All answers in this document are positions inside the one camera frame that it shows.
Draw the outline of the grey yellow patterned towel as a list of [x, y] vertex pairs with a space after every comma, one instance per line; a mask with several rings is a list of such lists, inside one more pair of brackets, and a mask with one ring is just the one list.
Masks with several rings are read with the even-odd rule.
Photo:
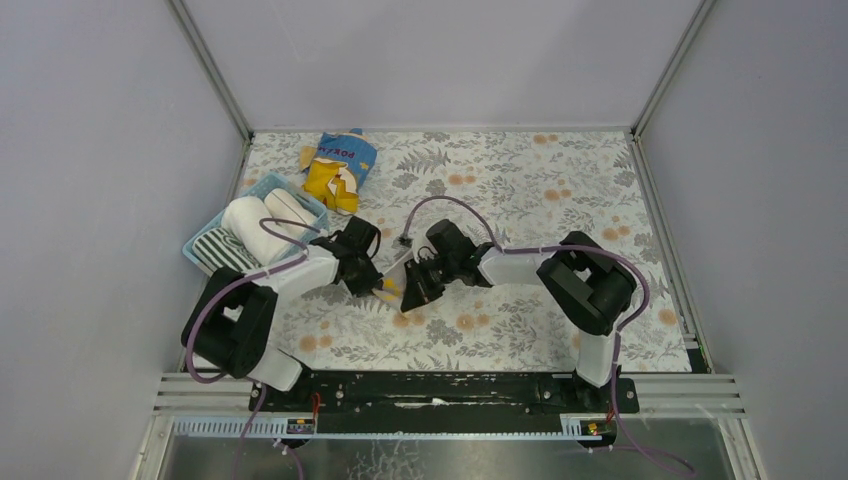
[[393, 263], [382, 270], [382, 285], [374, 288], [372, 293], [393, 310], [400, 313], [412, 312], [429, 303], [422, 290], [413, 282], [413, 291], [407, 294], [406, 263], [418, 263], [425, 256], [423, 247], [431, 247], [424, 235], [412, 239], [410, 247], [401, 246]]

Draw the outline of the cream terry towel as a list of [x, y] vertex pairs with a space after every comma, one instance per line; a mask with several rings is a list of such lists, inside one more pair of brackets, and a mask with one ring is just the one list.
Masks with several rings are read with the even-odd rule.
[[307, 210], [297, 197], [282, 188], [270, 191], [263, 203], [273, 218], [313, 225], [316, 216]]

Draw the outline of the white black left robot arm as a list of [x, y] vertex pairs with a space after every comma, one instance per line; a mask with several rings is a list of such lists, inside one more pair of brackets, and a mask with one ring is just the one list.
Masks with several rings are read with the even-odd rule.
[[370, 295], [383, 284], [373, 263], [381, 239], [376, 226], [353, 216], [327, 236], [292, 239], [295, 253], [282, 261], [247, 273], [216, 270], [181, 334], [189, 375], [201, 384], [231, 377], [291, 390], [306, 367], [269, 342], [277, 305], [331, 284]]

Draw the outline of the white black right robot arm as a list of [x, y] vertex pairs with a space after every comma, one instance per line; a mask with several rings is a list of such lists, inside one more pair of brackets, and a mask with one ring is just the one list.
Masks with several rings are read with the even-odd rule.
[[437, 301], [455, 281], [479, 288], [544, 287], [579, 331], [576, 375], [597, 388], [611, 381], [614, 332], [637, 289], [623, 261], [583, 232], [573, 231], [553, 246], [504, 249], [474, 243], [450, 220], [410, 241], [390, 274], [400, 291], [396, 307], [403, 313]]

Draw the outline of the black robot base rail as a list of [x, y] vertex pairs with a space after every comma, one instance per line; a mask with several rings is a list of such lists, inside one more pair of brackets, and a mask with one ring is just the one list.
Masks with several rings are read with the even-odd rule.
[[597, 388], [570, 372], [306, 370], [289, 391], [253, 394], [251, 406], [264, 413], [378, 431], [529, 430], [561, 415], [609, 423], [640, 410], [632, 379]]

